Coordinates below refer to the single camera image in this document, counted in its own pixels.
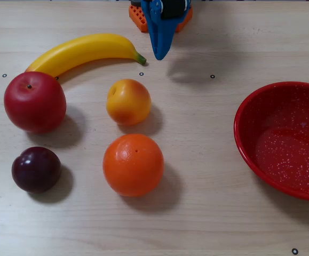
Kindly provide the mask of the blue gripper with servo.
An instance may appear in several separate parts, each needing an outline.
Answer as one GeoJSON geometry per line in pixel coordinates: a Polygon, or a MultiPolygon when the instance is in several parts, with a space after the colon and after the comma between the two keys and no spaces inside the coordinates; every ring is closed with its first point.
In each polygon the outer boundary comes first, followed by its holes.
{"type": "Polygon", "coordinates": [[[188,0],[141,1],[152,49],[157,60],[163,60],[170,50],[181,16],[189,9],[188,0]]]}

